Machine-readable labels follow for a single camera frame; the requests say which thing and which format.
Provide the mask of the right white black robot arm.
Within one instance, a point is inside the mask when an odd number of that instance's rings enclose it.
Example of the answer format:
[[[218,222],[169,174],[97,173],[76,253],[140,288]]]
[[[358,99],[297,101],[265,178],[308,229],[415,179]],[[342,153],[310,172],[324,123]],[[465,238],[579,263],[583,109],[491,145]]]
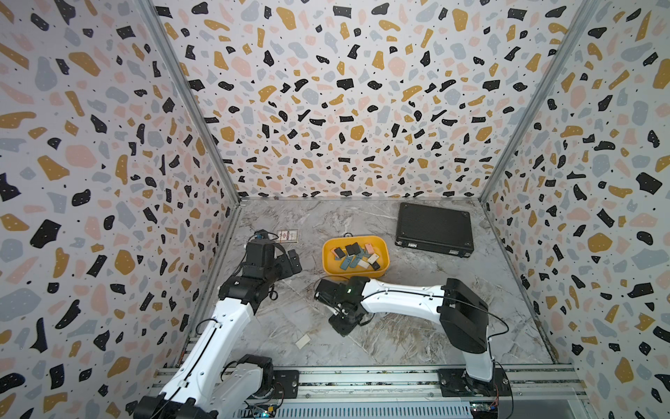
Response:
[[[443,286],[403,286],[367,277],[321,279],[315,300],[333,311],[329,324],[342,336],[365,326],[375,314],[399,314],[442,327],[449,343],[462,352],[462,372],[450,368],[441,378],[447,396],[495,396],[504,389],[495,379],[491,341],[509,333],[509,325],[459,279]]]

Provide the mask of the yellow plastic storage box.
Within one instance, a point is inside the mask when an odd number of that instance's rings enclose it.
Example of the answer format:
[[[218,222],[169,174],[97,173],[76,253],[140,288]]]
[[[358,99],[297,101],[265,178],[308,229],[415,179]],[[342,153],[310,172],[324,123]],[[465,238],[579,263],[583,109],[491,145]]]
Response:
[[[365,244],[369,243],[373,245],[375,253],[380,256],[377,263],[380,265],[380,270],[375,271],[373,267],[368,270],[365,270],[361,267],[352,267],[352,264],[346,271],[340,270],[340,264],[343,259],[336,259],[336,255],[333,250],[337,247],[341,248],[346,254],[345,246],[347,244],[358,243],[361,247],[361,257],[362,260],[367,260],[371,255],[366,252]],[[389,265],[390,257],[387,249],[387,243],[378,236],[357,236],[352,238],[345,237],[336,237],[326,241],[322,247],[322,265],[326,275],[339,277],[339,278],[351,278],[353,276],[368,276],[370,278],[379,278],[383,276]]]

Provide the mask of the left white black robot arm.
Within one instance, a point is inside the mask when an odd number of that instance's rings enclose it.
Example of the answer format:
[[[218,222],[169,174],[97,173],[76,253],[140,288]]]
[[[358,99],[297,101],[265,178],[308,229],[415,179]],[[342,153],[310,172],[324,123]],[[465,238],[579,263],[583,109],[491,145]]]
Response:
[[[213,314],[198,324],[201,334],[177,372],[157,396],[144,396],[135,418],[232,418],[239,410],[272,416],[285,391],[269,357],[246,354],[231,359],[233,348],[258,308],[275,300],[277,281],[302,271],[296,251],[287,251],[275,233],[258,230],[244,256],[219,288]]]

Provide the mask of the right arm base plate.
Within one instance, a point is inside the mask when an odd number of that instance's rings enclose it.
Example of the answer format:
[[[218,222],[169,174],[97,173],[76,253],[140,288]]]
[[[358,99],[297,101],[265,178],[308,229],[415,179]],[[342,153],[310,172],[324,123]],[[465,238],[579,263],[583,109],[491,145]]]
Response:
[[[502,368],[494,368],[490,382],[471,378],[465,368],[441,368],[437,371],[443,397],[511,396],[511,382]]]

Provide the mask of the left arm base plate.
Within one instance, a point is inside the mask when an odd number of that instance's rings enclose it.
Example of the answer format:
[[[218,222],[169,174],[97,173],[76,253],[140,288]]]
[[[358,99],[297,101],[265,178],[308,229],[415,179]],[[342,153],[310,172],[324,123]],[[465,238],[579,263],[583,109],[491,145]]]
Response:
[[[262,399],[293,400],[298,397],[300,371],[297,369],[274,370],[263,377],[258,394]]]

